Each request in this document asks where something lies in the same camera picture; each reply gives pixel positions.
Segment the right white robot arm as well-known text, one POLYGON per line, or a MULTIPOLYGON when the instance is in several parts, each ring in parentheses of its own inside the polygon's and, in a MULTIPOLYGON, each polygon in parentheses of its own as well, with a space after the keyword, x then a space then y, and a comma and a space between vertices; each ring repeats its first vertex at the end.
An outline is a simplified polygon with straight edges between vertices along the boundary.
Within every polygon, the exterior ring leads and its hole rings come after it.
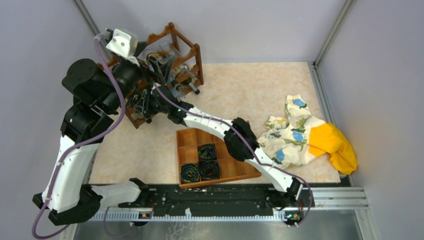
POLYGON ((162 113, 177 125, 199 129, 217 137, 225 143, 233 159, 253 166, 267 177, 281 192, 284 204, 295 206, 301 200, 303 184, 293 174, 277 166, 265 153, 244 119, 227 120, 208 114, 191 103, 178 100, 165 86, 135 91, 128 103, 146 119, 162 113))

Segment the wooden compartment tray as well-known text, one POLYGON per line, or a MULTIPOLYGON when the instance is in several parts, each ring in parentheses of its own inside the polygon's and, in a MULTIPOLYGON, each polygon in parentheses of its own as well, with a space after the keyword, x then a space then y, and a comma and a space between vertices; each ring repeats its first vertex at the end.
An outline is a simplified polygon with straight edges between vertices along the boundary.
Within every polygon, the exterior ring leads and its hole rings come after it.
POLYGON ((258 178, 261 173, 234 159, 223 140, 190 128, 176 132, 179 187, 189 189, 258 178))

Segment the clear glass bottle back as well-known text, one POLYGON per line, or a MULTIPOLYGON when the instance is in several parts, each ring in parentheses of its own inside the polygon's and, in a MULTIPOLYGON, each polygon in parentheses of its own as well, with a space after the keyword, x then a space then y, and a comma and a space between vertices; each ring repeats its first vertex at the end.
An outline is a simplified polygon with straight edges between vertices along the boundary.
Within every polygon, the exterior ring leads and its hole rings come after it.
POLYGON ((186 63, 186 60, 183 60, 184 56, 174 47, 173 43, 165 41, 161 43, 159 47, 167 58, 174 59, 174 63, 177 63, 177 65, 172 68, 176 75, 189 74, 191 72, 191 66, 186 63))

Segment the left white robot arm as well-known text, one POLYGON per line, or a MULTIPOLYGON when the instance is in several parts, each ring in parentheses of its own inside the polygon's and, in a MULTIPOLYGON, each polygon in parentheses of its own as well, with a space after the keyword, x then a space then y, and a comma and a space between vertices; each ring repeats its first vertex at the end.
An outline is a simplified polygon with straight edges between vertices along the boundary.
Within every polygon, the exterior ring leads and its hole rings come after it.
POLYGON ((55 226, 85 222, 102 208, 149 203, 147 186, 138 178, 99 186, 86 184, 85 175, 104 137, 118 125, 111 115, 126 106, 126 96, 139 81, 162 83, 175 58, 150 60, 152 67, 120 59, 113 69, 102 69, 83 58, 68 68, 62 85, 73 94, 74 102, 60 128, 60 149, 49 184, 32 199, 42 211, 49 210, 48 218, 55 226))

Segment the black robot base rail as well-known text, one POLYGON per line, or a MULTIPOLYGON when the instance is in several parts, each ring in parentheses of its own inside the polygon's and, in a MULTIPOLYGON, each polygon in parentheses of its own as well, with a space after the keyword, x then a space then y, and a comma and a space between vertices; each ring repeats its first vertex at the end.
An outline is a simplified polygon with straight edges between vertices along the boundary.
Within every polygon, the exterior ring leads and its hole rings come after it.
POLYGON ((313 211, 366 210, 360 187, 303 188, 294 202, 270 184, 216 184, 182 189, 176 184, 150 184, 141 204, 102 208, 90 221, 120 222, 283 222, 298 225, 313 211))

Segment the dark wine bottle beige label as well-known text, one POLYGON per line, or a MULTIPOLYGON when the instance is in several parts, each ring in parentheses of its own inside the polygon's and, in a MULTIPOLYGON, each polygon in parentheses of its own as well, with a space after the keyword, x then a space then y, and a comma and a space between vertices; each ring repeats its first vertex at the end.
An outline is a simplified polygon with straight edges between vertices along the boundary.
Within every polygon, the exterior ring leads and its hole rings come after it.
POLYGON ((190 71, 189 74, 179 73, 179 74, 175 74, 174 76, 174 80, 182 84, 184 89, 190 88, 196 95, 198 95, 201 92, 198 89, 198 87, 195 85, 195 81, 197 79, 198 77, 192 71, 190 71))

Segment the brown wooden wine rack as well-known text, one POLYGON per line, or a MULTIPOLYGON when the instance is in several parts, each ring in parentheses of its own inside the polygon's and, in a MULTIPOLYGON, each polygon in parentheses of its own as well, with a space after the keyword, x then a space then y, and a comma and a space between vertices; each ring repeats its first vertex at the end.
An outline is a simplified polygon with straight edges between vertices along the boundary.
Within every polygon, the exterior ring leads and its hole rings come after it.
MULTIPOLYGON (((183 60, 186 60, 186 63, 191 67, 191 71, 197 76, 195 85, 197 87, 203 85, 204 76, 200 46, 197 43, 192 43, 190 40, 188 40, 175 28, 172 22, 169 22, 161 33, 152 33, 148 36, 146 41, 142 41, 137 45, 136 53, 138 54, 137 59, 140 62, 140 66, 148 68, 151 72, 153 71, 152 67, 147 62, 147 56, 160 55, 161 57, 166 57, 165 53, 160 49, 160 44, 163 42, 170 42, 177 50, 182 53, 183 60)), ((172 69, 170 71, 168 80, 174 80, 174 78, 175 72, 172 69)), ((168 80, 166 82, 166 86, 170 89, 172 86, 168 84, 168 80)), ((149 124, 152 122, 152 118, 143 119, 142 116, 131 106, 132 95, 135 93, 135 91, 147 91, 148 83, 149 79, 147 77, 141 79, 135 89, 127 94, 125 115, 136 129, 138 129, 144 123, 149 124)), ((185 95, 189 92, 193 91, 190 88, 184 89, 185 95)))

